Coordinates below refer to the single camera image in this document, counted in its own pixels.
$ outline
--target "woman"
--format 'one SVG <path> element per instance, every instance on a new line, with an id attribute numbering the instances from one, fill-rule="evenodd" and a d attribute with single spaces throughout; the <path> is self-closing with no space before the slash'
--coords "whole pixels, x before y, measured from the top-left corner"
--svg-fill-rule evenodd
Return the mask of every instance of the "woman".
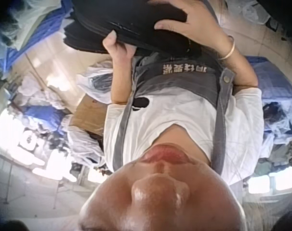
<path id="1" fill-rule="evenodd" d="M 204 3 L 167 1 L 187 22 L 162 20 L 155 29 L 188 37 L 202 54 L 153 54 L 133 66 L 136 48 L 117 43 L 115 31 L 105 38 L 114 76 L 104 145 L 115 173 L 81 210 L 83 230 L 245 229 L 228 185 L 250 176 L 259 156 L 256 74 Z"/>

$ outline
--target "gold bangle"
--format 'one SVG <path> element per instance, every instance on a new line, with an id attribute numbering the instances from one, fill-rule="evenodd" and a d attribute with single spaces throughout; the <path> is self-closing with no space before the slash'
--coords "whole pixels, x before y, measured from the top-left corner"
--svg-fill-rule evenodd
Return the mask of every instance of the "gold bangle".
<path id="1" fill-rule="evenodd" d="M 232 47 L 231 51 L 230 51 L 225 57 L 223 57 L 223 58 L 219 58 L 218 60 L 224 60 L 224 59 L 227 59 L 229 56 L 232 55 L 232 53 L 233 53 L 234 50 L 235 50 L 235 46 L 236 46 L 235 39 L 234 39 L 233 36 L 230 36 L 230 35 L 229 35 L 229 37 L 230 37 L 231 39 L 233 39 L 233 47 Z"/>

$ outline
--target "neck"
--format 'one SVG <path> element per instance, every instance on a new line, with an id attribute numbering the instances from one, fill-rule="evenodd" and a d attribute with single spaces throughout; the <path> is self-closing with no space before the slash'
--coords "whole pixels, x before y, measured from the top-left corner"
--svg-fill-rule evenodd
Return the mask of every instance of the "neck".
<path id="1" fill-rule="evenodd" d="M 210 161 L 201 148 L 191 139 L 187 131 L 178 125 L 172 125 L 162 132 L 152 143 L 151 147 L 158 144 L 172 143 L 184 151 L 188 156 L 202 161 L 210 166 Z"/>

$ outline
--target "gray apron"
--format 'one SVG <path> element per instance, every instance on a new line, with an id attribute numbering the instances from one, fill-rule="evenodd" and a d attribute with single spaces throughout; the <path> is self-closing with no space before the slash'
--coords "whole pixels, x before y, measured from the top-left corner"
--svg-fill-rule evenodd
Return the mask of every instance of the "gray apron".
<path id="1" fill-rule="evenodd" d="M 166 59 L 158 53 L 138 60 L 133 70 L 133 93 L 124 109 L 116 138 L 114 171 L 123 166 L 123 146 L 134 98 L 163 88 L 179 87 L 205 98 L 217 110 L 211 167 L 221 175 L 226 150 L 225 112 L 233 78 L 234 73 L 227 68 L 223 70 L 214 55 L 204 49 L 195 60 Z M 192 112 L 192 116 L 194 113 L 200 113 L 199 109 Z"/>

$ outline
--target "mouth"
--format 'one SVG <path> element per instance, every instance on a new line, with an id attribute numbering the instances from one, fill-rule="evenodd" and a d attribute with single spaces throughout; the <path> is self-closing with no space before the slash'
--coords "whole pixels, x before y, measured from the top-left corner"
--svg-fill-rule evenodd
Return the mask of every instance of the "mouth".
<path id="1" fill-rule="evenodd" d="M 178 148 L 168 145 L 159 144 L 146 151 L 140 158 L 143 163 L 155 163 L 166 161 L 170 164 L 187 164 L 191 163 L 189 157 Z"/>

